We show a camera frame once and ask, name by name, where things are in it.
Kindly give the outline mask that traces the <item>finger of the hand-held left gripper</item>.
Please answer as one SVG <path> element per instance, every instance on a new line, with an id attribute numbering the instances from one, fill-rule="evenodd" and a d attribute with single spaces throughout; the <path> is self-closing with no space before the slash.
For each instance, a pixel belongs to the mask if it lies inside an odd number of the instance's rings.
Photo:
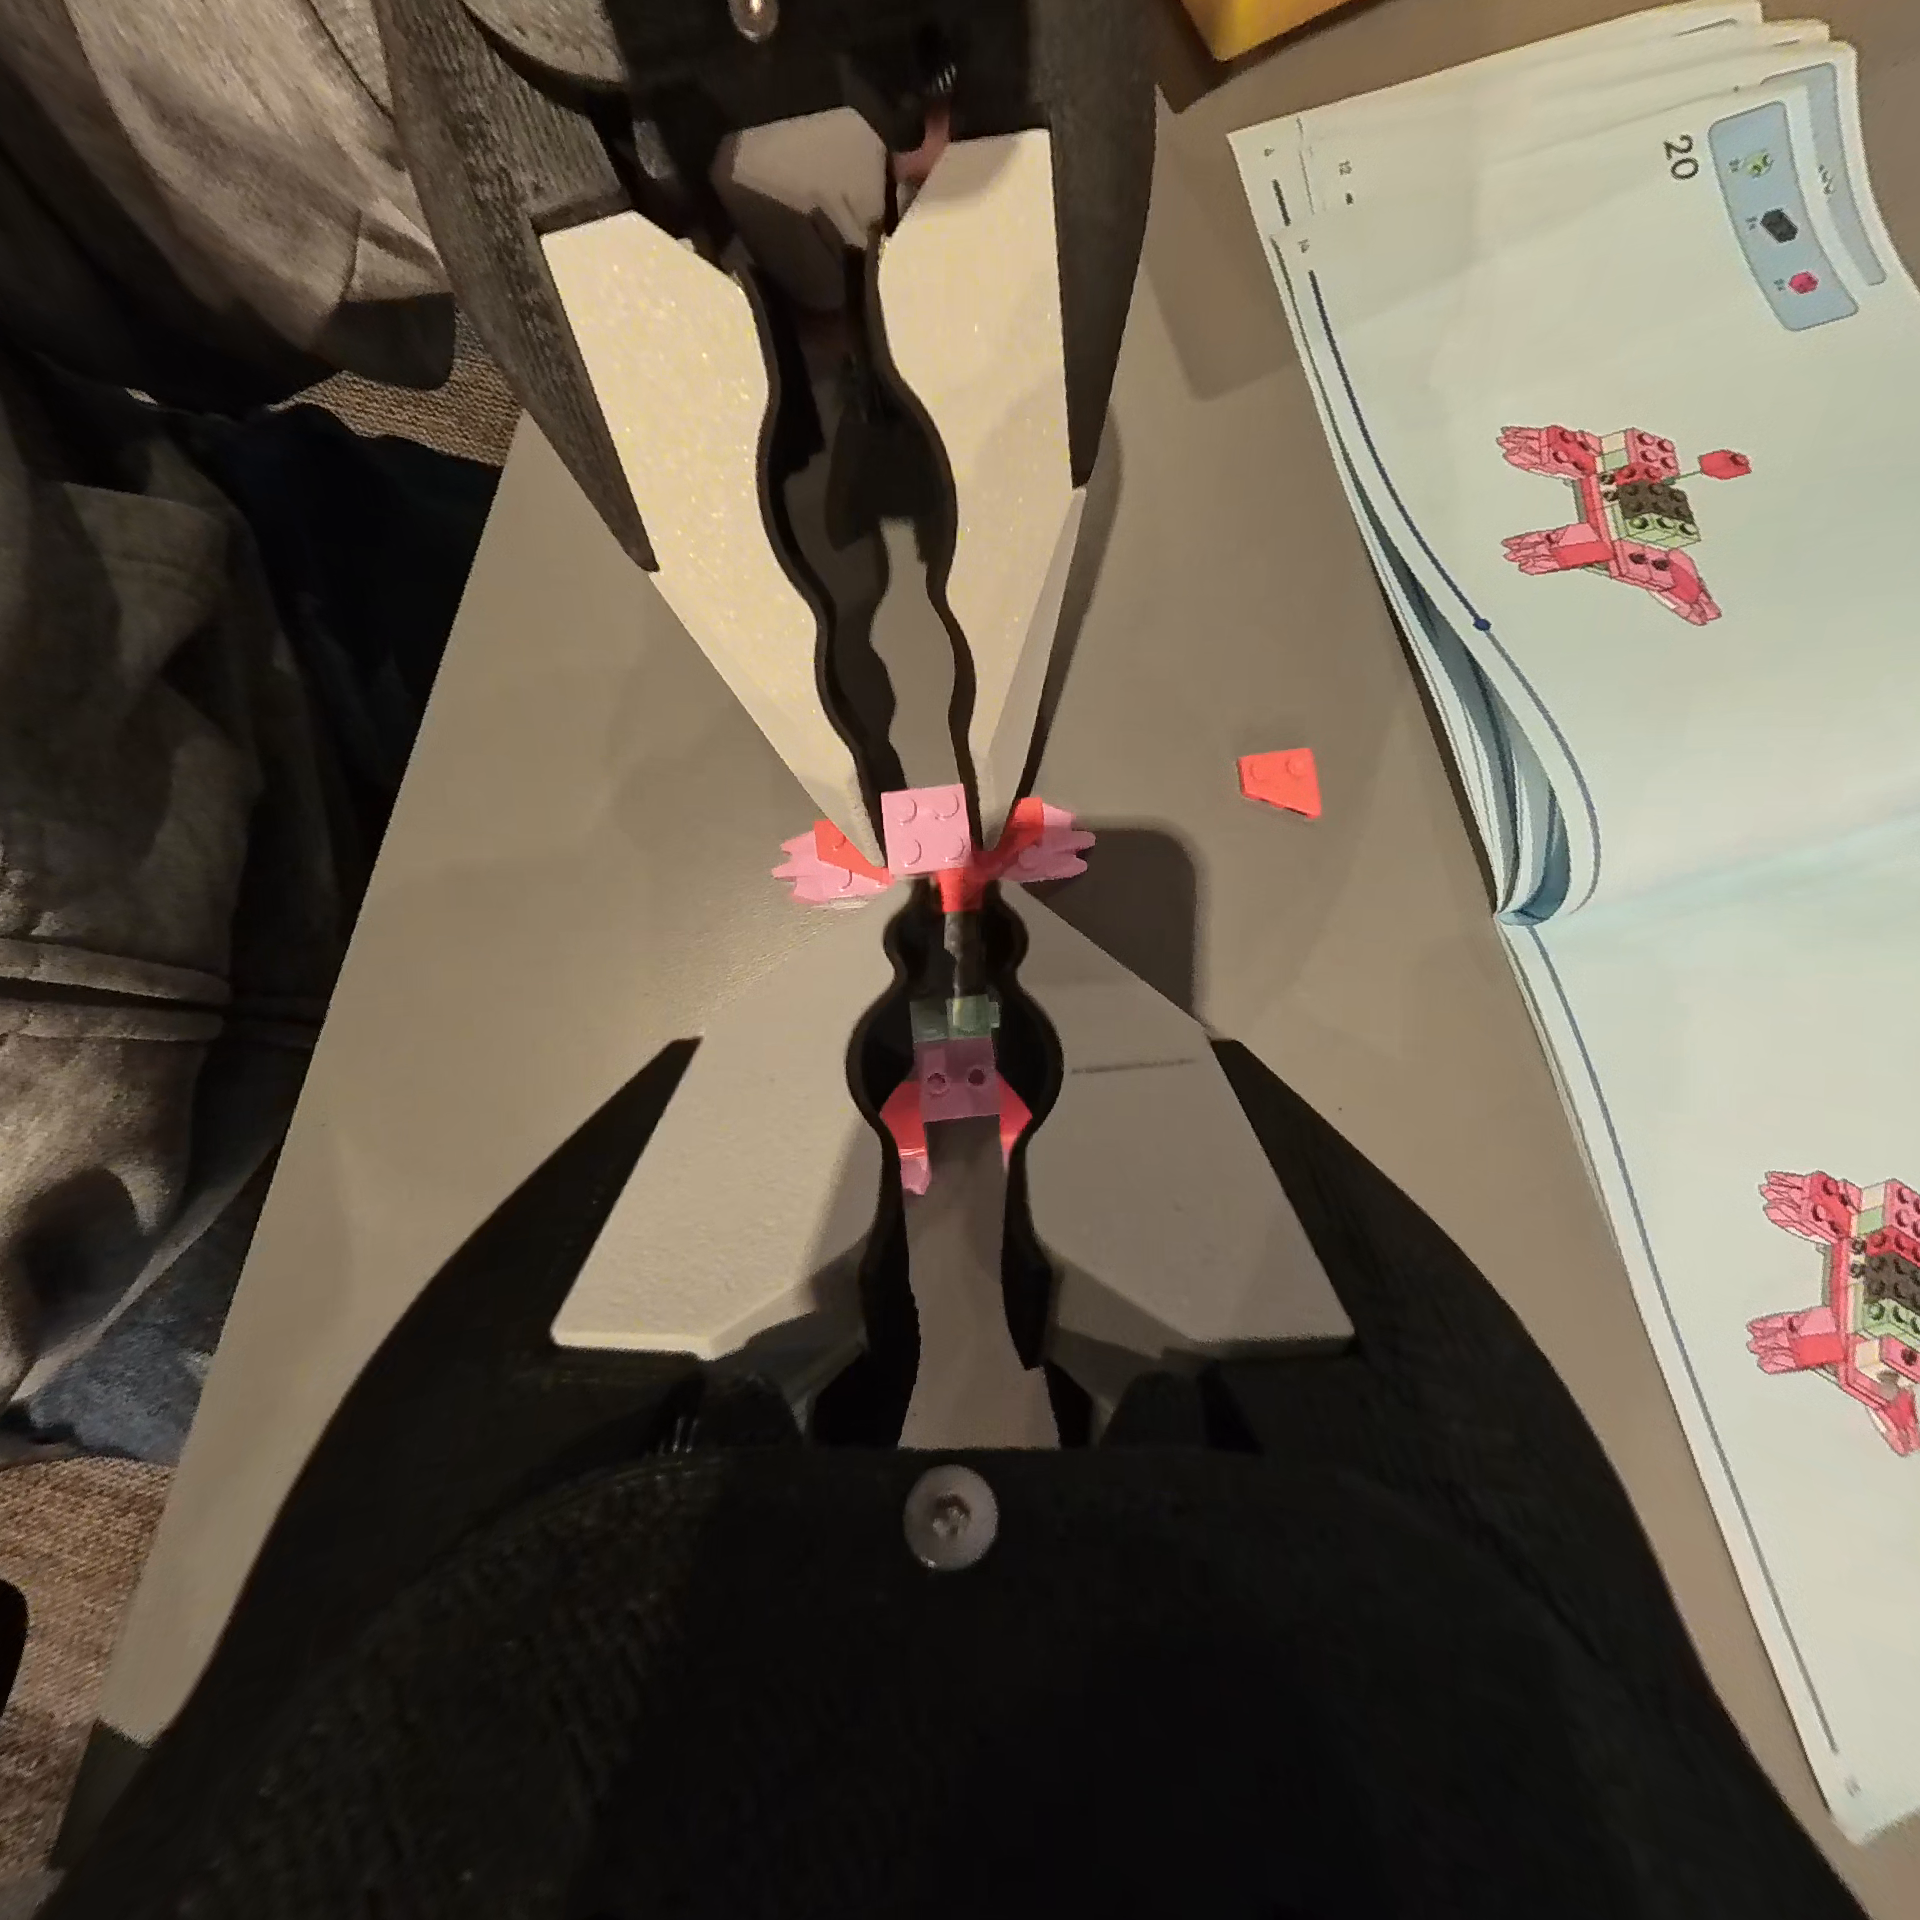
<path id="1" fill-rule="evenodd" d="M 879 330 L 954 469 L 948 610 L 977 813 L 1012 822 L 1083 540 L 1053 130 L 958 139 L 879 243 Z"/>
<path id="2" fill-rule="evenodd" d="M 642 208 L 540 237 L 569 330 L 615 436 L 650 592 L 738 689 L 815 813 L 879 836 L 898 771 L 879 668 L 879 535 L 830 540 L 830 455 L 778 472 L 778 428 L 815 428 L 849 366 L 849 266 L 887 208 L 879 130 L 738 130 L 708 159 L 739 216 L 708 257 Z"/>

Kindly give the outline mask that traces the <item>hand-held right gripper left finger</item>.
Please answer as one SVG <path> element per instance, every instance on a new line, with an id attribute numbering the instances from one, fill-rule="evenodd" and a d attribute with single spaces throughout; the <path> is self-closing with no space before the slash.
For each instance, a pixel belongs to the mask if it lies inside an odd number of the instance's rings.
<path id="1" fill-rule="evenodd" d="M 898 1142 L 860 1087 L 906 909 L 916 879 L 860 909 L 809 909 L 809 937 L 708 1004 L 549 1321 L 557 1356 L 778 1377 L 826 1431 L 830 1399 L 873 1399 L 879 1431 L 906 1431 L 916 1309 Z"/>

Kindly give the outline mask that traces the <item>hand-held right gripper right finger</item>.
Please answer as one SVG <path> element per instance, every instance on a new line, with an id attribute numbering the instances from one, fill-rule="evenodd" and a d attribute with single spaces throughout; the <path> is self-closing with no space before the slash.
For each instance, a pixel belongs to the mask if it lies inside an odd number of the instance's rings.
<path id="1" fill-rule="evenodd" d="M 1014 985 L 1060 1040 L 1060 1100 L 1028 1141 L 1053 1257 L 1037 1356 L 1102 1431 L 1145 1372 L 1343 1356 L 1355 1336 L 1213 1023 L 1133 975 L 1053 906 Z"/>

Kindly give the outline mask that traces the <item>pink toy brick model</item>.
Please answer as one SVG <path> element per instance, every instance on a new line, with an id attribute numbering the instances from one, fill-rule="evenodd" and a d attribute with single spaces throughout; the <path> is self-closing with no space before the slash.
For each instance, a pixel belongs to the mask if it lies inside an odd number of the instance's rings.
<path id="1" fill-rule="evenodd" d="M 938 790 L 879 790 L 879 861 L 840 830 L 815 822 L 795 836 L 786 836 L 778 879 L 794 888 L 794 906 L 815 909 L 856 909 L 906 879 L 938 879 L 938 909 L 948 909 L 948 991 L 908 1000 L 908 1075 L 887 1087 L 879 1127 L 898 1141 L 898 1171 L 906 1196 L 927 1196 L 927 1127 L 938 1119 L 1002 1119 L 1002 1160 L 1014 1150 L 1030 1104 L 1002 1078 L 1002 991 L 981 975 L 981 896 L 1002 879 L 1030 888 L 1030 879 L 1083 879 L 1099 830 L 1074 822 L 1074 805 L 1053 798 L 1014 798 L 1014 813 L 1002 822 L 989 845 L 977 845 L 968 830 L 968 790 L 938 784 Z"/>

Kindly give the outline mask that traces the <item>yellow plastic bin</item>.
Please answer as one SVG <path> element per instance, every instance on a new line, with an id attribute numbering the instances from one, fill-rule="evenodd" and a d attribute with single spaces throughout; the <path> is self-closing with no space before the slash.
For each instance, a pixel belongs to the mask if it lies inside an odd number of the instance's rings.
<path id="1" fill-rule="evenodd" d="M 1294 41 L 1325 14 L 1343 14 L 1348 0 L 1182 0 L 1196 41 L 1213 47 L 1213 64 L 1231 64 L 1264 41 Z"/>

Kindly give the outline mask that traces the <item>person's left forearm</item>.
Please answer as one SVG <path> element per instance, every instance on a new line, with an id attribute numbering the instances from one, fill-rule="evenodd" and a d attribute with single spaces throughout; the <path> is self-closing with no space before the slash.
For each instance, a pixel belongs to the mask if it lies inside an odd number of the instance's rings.
<path id="1" fill-rule="evenodd" d="M 444 385 L 372 0 L 6 0 L 0 337 L 189 410 Z"/>

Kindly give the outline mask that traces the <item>grey desk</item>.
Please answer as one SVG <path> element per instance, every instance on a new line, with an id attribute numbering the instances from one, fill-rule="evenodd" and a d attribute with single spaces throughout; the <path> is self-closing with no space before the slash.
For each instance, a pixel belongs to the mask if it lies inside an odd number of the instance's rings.
<path id="1" fill-rule="evenodd" d="M 1099 906 L 1060 909 L 1262 1049 L 1495 1278 L 1610 1453 L 1744 1740 L 1864 1915 L 1910 1920 L 1920 1827 L 1841 1839 L 1744 1615 L 1224 159 L 1243 121 L 1609 14 L 1627 0 L 1381 0 L 1243 64 L 1213 64 L 1182 8 L 1145 14 L 1153 216 L 1065 599 L 1083 649 L 1037 750 L 1037 790 L 1099 822 L 1102 861 Z M 1313 750 L 1325 813 L 1248 805 L 1248 750 Z M 659 1040 L 809 937 L 765 879 L 809 813 L 514 422 L 107 1668 L 107 1790 L 194 1694 L 282 1490 L 422 1280 Z"/>

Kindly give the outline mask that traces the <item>thick light blue instruction booklet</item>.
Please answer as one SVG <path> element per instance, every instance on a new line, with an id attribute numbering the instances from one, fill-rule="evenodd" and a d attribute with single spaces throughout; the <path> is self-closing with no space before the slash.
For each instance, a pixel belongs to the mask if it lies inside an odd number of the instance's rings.
<path id="1" fill-rule="evenodd" d="M 1224 139 L 1744 1604 L 1920 1817 L 1920 286 L 1677 0 Z"/>

